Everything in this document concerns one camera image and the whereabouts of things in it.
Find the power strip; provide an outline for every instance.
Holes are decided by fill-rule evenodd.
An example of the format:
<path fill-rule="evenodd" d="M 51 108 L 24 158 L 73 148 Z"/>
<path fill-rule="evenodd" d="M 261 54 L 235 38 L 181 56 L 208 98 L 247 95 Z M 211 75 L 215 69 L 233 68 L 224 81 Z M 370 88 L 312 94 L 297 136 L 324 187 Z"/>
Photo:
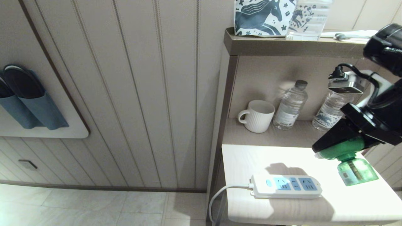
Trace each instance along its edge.
<path fill-rule="evenodd" d="M 320 183 L 306 175 L 272 175 L 267 172 L 257 173 L 251 177 L 256 198 L 314 199 L 322 189 Z"/>

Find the green plastic bottle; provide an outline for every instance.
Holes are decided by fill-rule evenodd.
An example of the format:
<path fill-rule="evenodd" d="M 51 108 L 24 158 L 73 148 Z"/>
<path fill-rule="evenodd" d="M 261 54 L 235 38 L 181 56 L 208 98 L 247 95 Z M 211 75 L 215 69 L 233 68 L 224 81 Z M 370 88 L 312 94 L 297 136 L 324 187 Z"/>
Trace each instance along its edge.
<path fill-rule="evenodd" d="M 325 150 L 320 155 L 326 159 L 338 159 L 338 172 L 346 186 L 378 179 L 373 167 L 364 159 L 356 158 L 356 152 L 364 148 L 364 140 L 357 136 Z"/>

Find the white mug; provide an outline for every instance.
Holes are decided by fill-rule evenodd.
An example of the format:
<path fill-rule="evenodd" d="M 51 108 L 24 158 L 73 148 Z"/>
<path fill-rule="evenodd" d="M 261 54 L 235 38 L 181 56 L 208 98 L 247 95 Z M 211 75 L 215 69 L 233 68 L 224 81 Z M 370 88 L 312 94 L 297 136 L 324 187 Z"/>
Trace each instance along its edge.
<path fill-rule="evenodd" d="M 275 107 L 266 101 L 250 101 L 248 103 L 247 110 L 241 111 L 237 115 L 237 119 L 240 123 L 243 123 L 246 129 L 254 133 L 265 132 L 272 117 L 274 116 Z"/>

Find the horse print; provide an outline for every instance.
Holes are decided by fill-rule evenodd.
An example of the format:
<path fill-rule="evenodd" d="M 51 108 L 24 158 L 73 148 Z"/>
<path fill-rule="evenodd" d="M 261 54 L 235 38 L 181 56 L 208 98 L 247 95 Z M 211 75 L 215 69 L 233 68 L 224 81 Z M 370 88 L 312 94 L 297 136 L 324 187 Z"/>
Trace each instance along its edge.
<path fill-rule="evenodd" d="M 295 8 L 294 0 L 236 0 L 236 35 L 285 35 Z"/>

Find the baseboard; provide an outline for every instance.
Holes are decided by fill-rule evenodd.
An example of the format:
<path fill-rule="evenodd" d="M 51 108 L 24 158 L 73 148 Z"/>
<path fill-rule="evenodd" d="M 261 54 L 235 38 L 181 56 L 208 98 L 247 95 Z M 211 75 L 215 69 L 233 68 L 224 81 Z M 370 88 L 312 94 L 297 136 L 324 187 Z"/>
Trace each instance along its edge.
<path fill-rule="evenodd" d="M 188 193 L 206 193 L 207 192 L 206 189 L 194 189 L 194 188 L 49 185 L 49 184 L 28 183 L 28 182 L 20 182 L 20 181 L 3 181 L 3 180 L 0 180 L 0 184 L 30 186 L 30 187 L 61 188 L 61 189 L 99 190 L 99 191 L 160 191 L 160 192 L 188 192 Z"/>

